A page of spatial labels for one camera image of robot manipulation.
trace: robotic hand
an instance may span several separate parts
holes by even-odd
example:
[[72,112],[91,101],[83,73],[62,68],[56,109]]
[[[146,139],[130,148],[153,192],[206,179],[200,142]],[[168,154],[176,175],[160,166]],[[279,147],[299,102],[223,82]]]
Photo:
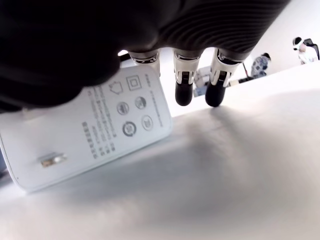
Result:
[[46,108],[107,81],[117,53],[160,74],[172,47],[175,98],[188,105],[199,58],[211,63],[206,102],[217,107],[244,61],[289,0],[3,0],[0,5],[0,113]]

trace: circular icon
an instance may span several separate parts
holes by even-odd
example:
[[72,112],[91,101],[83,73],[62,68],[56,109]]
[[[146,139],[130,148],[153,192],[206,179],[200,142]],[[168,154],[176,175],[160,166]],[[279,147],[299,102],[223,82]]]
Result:
[[151,117],[148,115],[144,115],[142,117],[141,123],[142,123],[142,127],[147,131],[151,131],[152,128],[154,127],[154,122],[152,121]]
[[145,100],[144,97],[142,96],[138,96],[136,99],[135,99],[135,105],[138,109],[144,109],[147,105],[147,101]]
[[122,101],[117,104],[116,110],[119,114],[126,115],[129,112],[129,106],[124,101]]
[[132,121],[126,121],[122,126],[122,131],[127,137],[132,137],[135,135],[137,127]]

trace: white device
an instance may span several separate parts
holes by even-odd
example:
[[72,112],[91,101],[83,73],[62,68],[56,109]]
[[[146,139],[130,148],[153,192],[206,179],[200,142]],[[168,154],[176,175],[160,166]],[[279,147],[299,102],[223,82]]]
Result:
[[149,66],[134,66],[84,88],[67,104],[0,115],[0,147],[13,181],[30,192],[159,141],[171,130],[159,76]]

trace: square icon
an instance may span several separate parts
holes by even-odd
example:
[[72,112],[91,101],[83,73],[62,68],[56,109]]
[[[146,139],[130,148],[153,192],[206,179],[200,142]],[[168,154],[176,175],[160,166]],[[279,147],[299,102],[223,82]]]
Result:
[[142,89],[141,82],[138,75],[128,76],[126,78],[126,82],[128,83],[128,87],[130,91]]

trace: white table surface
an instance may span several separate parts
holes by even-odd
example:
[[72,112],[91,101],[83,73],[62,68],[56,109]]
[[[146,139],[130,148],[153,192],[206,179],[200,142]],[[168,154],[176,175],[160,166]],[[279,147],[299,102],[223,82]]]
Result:
[[170,137],[29,195],[1,240],[319,240],[320,62],[228,88]]

